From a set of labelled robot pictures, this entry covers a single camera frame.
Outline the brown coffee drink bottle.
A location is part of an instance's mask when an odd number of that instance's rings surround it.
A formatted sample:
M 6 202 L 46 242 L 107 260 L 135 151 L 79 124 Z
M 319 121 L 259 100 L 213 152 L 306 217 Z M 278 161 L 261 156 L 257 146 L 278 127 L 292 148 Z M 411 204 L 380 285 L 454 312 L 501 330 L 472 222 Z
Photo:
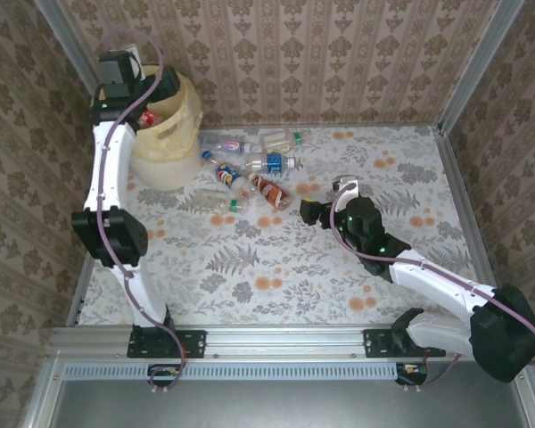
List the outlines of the brown coffee drink bottle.
M 291 196 L 280 185 L 256 173 L 251 173 L 249 180 L 251 185 L 259 192 L 259 195 L 274 209 L 285 210 L 290 205 Z

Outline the clear bottle blue label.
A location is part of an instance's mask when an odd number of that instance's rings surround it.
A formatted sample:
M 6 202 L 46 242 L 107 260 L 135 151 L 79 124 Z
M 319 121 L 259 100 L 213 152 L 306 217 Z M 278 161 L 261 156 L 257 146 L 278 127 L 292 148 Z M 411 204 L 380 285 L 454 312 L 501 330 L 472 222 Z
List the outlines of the clear bottle blue label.
M 298 169 L 300 161 L 295 157 L 278 152 L 249 153 L 245 159 L 245 168 L 255 173 L 282 174 L 288 169 Z

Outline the cream plastic bin with liner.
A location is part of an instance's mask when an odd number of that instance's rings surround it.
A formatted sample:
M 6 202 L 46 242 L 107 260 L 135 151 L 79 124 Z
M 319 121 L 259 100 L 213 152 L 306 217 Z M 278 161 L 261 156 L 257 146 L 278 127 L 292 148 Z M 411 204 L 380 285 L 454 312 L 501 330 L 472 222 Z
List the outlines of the cream plastic bin with liner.
M 188 185 L 202 167 L 198 140 L 202 103 L 193 83 L 182 74 L 178 79 L 175 95 L 147 105 L 163 121 L 137 131 L 130 157 L 132 172 L 153 190 L 173 191 Z

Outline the blue yellow label soda bottle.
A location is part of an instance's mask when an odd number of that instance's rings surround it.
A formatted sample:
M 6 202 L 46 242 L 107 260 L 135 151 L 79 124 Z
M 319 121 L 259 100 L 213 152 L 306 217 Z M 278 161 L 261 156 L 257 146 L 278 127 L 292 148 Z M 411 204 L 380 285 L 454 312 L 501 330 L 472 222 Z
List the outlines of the blue yellow label soda bottle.
M 239 168 L 224 161 L 211 151 L 204 151 L 202 158 L 206 163 L 213 166 L 217 180 L 225 185 L 234 195 L 243 198 L 250 196 L 251 183 Z

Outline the clear bottle green cap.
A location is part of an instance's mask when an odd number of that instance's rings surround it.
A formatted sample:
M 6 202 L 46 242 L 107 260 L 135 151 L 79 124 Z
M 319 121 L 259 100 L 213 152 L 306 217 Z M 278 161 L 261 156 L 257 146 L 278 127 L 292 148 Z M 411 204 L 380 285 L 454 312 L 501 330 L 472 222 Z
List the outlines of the clear bottle green cap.
M 193 196 L 193 206 L 214 214 L 244 213 L 248 204 L 245 199 L 237 199 L 229 193 L 199 189 Z

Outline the green-capped bottle cream label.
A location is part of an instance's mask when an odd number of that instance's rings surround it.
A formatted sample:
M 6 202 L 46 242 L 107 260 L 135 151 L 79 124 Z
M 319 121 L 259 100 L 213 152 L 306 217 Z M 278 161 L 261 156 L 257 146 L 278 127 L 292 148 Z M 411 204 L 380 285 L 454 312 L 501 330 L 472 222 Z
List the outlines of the green-capped bottle cream label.
M 287 153 L 309 142 L 307 130 L 281 130 L 262 135 L 259 145 L 264 153 Z

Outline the floral patterned tablecloth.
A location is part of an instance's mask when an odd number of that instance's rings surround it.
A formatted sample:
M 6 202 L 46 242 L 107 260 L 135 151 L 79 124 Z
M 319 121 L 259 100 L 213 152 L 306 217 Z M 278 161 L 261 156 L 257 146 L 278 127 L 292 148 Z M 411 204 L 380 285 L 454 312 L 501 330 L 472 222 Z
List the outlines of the floral patterned tablecloth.
M 306 131 L 299 163 L 274 176 L 292 197 L 275 210 L 258 195 L 243 213 L 204 212 L 201 189 L 223 191 L 211 166 L 185 187 L 160 192 L 129 172 L 128 210 L 147 229 L 152 282 L 179 325 L 389 324 L 410 308 L 444 309 L 421 293 L 371 276 L 331 232 L 305 225 L 300 200 L 333 198 L 351 174 L 381 211 L 387 232 L 430 261 L 475 279 L 475 261 L 429 126 Z

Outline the clear bottle purple label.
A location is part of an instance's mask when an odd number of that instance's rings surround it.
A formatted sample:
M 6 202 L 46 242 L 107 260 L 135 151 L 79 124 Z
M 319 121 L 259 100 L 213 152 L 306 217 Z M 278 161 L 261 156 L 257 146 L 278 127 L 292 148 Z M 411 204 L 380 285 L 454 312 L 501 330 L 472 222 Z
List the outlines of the clear bottle purple label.
M 200 147 L 204 151 L 246 154 L 251 152 L 251 143 L 219 138 L 215 136 L 200 136 Z

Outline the grey metal panel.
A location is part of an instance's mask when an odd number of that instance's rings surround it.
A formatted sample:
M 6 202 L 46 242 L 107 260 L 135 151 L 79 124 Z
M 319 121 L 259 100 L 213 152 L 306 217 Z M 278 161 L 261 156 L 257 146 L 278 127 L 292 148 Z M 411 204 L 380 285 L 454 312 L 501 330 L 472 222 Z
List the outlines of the grey metal panel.
M 433 387 L 394 381 L 68 382 L 51 428 L 530 428 L 515 386 L 460 363 Z

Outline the aluminium frame post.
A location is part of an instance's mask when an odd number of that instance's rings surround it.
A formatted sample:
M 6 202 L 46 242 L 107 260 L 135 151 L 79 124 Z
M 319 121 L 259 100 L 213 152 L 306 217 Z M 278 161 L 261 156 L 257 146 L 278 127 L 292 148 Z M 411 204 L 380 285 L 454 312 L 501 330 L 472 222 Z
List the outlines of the aluminium frame post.
M 524 0 L 499 0 L 472 57 L 457 82 L 449 101 L 438 120 L 442 136 L 448 136 L 456 125 L 462 111 L 488 70 L 491 60 L 503 42 L 507 31 L 523 7 Z
M 94 64 L 86 54 L 84 44 L 80 41 L 76 31 L 71 27 L 66 13 L 62 10 L 58 0 L 35 0 L 40 12 L 44 15 L 49 27 L 60 42 L 79 78 L 89 94 L 92 94 L 99 76 Z

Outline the aluminium side rail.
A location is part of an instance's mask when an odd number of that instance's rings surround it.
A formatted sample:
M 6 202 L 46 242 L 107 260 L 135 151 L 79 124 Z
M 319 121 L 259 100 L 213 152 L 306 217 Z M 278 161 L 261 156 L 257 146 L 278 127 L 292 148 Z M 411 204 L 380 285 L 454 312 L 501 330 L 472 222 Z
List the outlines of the aluminium side rail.
M 66 326 L 74 326 L 79 321 L 94 267 L 95 260 L 91 255 L 87 254 L 77 281 L 70 311 L 66 320 Z
M 498 287 L 449 137 L 438 128 L 432 130 L 476 278 L 480 284 Z

